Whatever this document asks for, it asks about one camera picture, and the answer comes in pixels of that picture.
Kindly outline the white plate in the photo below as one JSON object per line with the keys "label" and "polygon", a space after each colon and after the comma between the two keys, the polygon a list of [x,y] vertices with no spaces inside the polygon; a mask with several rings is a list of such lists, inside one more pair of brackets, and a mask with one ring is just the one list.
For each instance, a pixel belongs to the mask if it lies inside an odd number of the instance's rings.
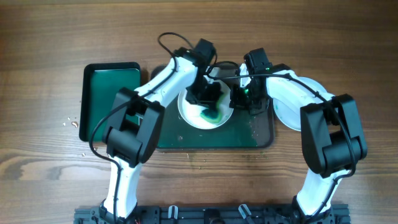
{"label": "white plate", "polygon": [[299,83],[283,78],[269,78],[274,111],[280,121],[288,128],[301,131],[300,108],[322,100]]}
{"label": "white plate", "polygon": [[222,81],[214,81],[221,84],[221,91],[225,93],[225,97],[220,104],[220,111],[222,119],[219,123],[211,124],[200,117],[202,110],[206,109],[204,106],[191,105],[186,99],[187,90],[182,90],[178,95],[177,106],[181,117],[191,126],[198,129],[215,129],[223,125],[233,114],[234,109],[229,107],[230,102],[230,88]]}

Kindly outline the green yellow sponge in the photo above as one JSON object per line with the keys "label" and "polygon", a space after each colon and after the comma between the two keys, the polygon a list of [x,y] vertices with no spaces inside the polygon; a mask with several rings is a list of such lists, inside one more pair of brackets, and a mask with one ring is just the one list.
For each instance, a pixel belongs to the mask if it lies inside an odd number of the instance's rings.
{"label": "green yellow sponge", "polygon": [[220,104],[225,96],[225,93],[221,91],[219,93],[217,101],[215,103],[212,103],[208,108],[202,110],[200,113],[200,117],[211,124],[219,123],[222,119]]}

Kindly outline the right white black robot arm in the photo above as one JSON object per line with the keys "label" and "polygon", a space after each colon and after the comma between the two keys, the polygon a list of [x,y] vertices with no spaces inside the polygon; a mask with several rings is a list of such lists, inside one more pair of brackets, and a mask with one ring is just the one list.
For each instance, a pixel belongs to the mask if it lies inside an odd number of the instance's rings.
{"label": "right white black robot arm", "polygon": [[294,112],[308,172],[293,200],[291,219],[321,220],[331,210],[338,184],[353,176],[357,163],[367,155],[356,102],[350,95],[332,95],[319,83],[296,76],[283,63],[273,65],[262,48],[244,56],[236,78],[239,84],[231,90],[230,107],[256,114],[273,100]]}

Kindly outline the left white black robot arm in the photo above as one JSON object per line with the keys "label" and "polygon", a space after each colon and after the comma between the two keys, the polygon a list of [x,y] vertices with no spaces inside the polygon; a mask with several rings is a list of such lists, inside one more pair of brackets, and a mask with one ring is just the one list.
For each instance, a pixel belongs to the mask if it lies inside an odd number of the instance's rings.
{"label": "left white black robot arm", "polygon": [[172,52],[169,64],[149,83],[118,91],[112,110],[97,124],[104,126],[103,159],[111,163],[108,196],[100,206],[104,221],[125,223],[130,219],[137,205],[141,167],[159,142],[165,109],[174,98],[186,90],[191,105],[216,107],[221,87],[209,84],[204,77],[215,55],[213,44],[200,39],[190,49]]}

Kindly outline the large black serving tray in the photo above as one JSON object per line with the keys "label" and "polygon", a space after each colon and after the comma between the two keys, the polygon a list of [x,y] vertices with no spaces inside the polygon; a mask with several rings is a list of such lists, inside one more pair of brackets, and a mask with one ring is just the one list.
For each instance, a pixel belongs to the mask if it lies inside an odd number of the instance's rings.
{"label": "large black serving tray", "polygon": [[[223,80],[230,90],[237,80]],[[198,129],[180,115],[178,96],[165,109],[157,148],[160,150],[237,149],[268,147],[274,140],[274,112],[269,99],[267,111],[249,114],[234,109],[227,122],[215,129]]]}

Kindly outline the small black water tray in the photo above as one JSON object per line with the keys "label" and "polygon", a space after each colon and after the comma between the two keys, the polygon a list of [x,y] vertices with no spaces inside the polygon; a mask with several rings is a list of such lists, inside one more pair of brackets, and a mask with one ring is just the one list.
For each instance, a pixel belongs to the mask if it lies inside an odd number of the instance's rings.
{"label": "small black water tray", "polygon": [[141,68],[136,62],[92,63],[83,72],[79,138],[89,141],[97,123],[112,110],[118,91],[141,85]]}

